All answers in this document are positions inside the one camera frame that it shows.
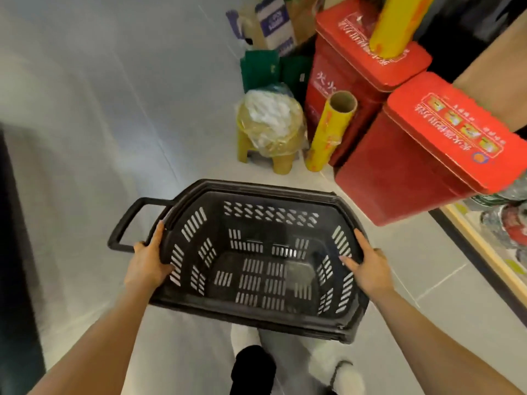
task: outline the red metal container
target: red metal container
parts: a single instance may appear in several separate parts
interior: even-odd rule
[[[391,94],[335,181],[382,226],[500,191],[527,168],[526,155],[526,141],[423,72]]]
[[[371,9],[367,7],[363,1],[346,0],[316,17],[316,53],[305,104],[309,140],[333,92],[348,90],[358,101],[357,113],[329,162],[333,166],[344,162],[342,157],[368,128],[388,95],[431,63],[431,56],[414,41],[397,58],[373,54],[366,34],[372,28],[363,26],[363,16],[369,13],[366,9]]]

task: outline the basket handle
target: basket handle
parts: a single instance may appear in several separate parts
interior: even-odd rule
[[[134,250],[132,245],[121,244],[120,241],[123,237],[124,232],[128,229],[128,226],[130,225],[130,223],[132,223],[132,220],[134,220],[135,215],[137,215],[137,213],[145,205],[166,206],[163,212],[161,212],[161,215],[159,215],[159,219],[161,220],[165,217],[170,208],[174,206],[174,204],[174,199],[157,199],[147,197],[139,198],[132,204],[132,206],[128,208],[121,220],[119,220],[119,223],[113,229],[112,234],[110,234],[110,238],[108,239],[108,248],[114,251],[133,253]],[[147,243],[150,242],[154,230],[155,226],[152,228],[150,234],[148,235]]]

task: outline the yellow tube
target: yellow tube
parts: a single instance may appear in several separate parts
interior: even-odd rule
[[[402,54],[434,0],[386,0],[369,47],[384,59]]]
[[[312,172],[320,172],[329,162],[337,145],[357,111],[357,99],[351,92],[334,92],[327,99],[322,117],[315,132],[315,138],[307,154],[306,167]]]

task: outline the shopping basket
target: shopping basket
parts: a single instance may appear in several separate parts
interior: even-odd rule
[[[133,252],[120,240],[148,204],[166,207],[160,257],[175,267],[151,304],[352,342],[368,298],[339,255],[362,262],[352,232],[362,228],[337,195],[200,180],[172,200],[138,199],[113,230],[111,249]]]

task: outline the stool leg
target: stool leg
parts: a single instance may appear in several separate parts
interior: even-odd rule
[[[247,134],[238,130],[238,160],[247,163],[247,152],[253,147],[253,143]]]
[[[286,175],[293,169],[293,161],[295,160],[295,154],[275,156],[273,158],[273,172],[279,175]]]

